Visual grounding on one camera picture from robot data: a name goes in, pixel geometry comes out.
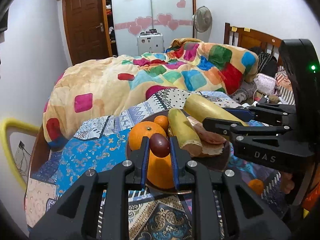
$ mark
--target red date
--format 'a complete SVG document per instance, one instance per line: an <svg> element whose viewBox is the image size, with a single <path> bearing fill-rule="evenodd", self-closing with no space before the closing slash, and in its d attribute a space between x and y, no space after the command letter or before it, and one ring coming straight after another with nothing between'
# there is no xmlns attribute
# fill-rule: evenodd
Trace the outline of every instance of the red date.
<svg viewBox="0 0 320 240"><path fill-rule="evenodd" d="M160 133L155 133L150 137L150 150L159 157L164 158L170 154L169 140Z"/></svg>

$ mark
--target pink heart sticker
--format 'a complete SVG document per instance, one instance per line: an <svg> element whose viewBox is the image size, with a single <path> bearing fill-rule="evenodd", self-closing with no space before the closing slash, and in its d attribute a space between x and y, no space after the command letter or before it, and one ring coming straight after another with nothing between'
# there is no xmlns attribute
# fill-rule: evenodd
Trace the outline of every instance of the pink heart sticker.
<svg viewBox="0 0 320 240"><path fill-rule="evenodd" d="M152 17L137 17L135 23L142 26L142 29L146 30L152 24Z"/></svg>
<svg viewBox="0 0 320 240"><path fill-rule="evenodd" d="M176 30L179 27L179 21L177 21L177 20L169 21L168 22L168 27L173 31Z"/></svg>
<svg viewBox="0 0 320 240"><path fill-rule="evenodd" d="M170 13L167 14L162 14L159 13L157 15L157 20L163 25L163 26L167 26L168 22L172 20L172 15Z"/></svg>
<svg viewBox="0 0 320 240"><path fill-rule="evenodd" d="M141 25L130 25L128 27L128 31L129 31L129 33L136 36L138 33L140 33L142 31L142 26Z"/></svg>
<svg viewBox="0 0 320 240"><path fill-rule="evenodd" d="M186 7L186 0L180 0L177 2L177 7L178 8L185 8Z"/></svg>

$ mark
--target yellow chair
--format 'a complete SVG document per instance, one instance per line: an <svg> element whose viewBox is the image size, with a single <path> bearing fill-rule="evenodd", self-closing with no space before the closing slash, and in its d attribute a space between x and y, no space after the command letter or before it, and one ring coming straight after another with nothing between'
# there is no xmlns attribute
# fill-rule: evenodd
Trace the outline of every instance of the yellow chair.
<svg viewBox="0 0 320 240"><path fill-rule="evenodd" d="M35 125L29 124L29 123L19 121L14 118L6 118L2 121L2 123L0 125L0 141L1 141L1 144L2 144L2 147L4 150L4 155L7 158L7 161L8 161L8 164L9 164L9 167L10 167L12 174L15 176L15 178L19 182L20 186L25 190L27 188L26 182L24 181L24 179L22 178L22 175L18 171L18 168L17 168L16 163L14 161L13 154L9 148L9 143L7 140L7 128L8 127L16 127L19 129L27 130L27 131L30 131L31 133L34 133L35 135L37 135L37 133L39 131L39 127L36 127Z"/></svg>

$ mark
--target sliding wardrobe door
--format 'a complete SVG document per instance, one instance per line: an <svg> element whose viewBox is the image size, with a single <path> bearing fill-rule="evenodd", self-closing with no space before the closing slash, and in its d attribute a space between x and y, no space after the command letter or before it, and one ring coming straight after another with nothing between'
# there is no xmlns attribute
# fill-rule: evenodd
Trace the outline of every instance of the sliding wardrobe door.
<svg viewBox="0 0 320 240"><path fill-rule="evenodd" d="M163 34L164 48L173 39L192 38L192 0L151 0L154 28Z"/></svg>
<svg viewBox="0 0 320 240"><path fill-rule="evenodd" d="M137 36L152 28L150 0L112 0L118 55L138 55Z"/></svg>

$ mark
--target wooden headboard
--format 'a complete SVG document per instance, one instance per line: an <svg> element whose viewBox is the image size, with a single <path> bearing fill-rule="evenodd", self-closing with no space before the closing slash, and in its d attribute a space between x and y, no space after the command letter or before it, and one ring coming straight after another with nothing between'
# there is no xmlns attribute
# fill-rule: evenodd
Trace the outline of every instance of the wooden headboard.
<svg viewBox="0 0 320 240"><path fill-rule="evenodd" d="M261 47L263 51L276 57L278 66L282 65L278 51L281 42L281 39L269 34L249 28L234 27L230 26L230 23L225 23L223 44L234 45L245 49Z"/></svg>

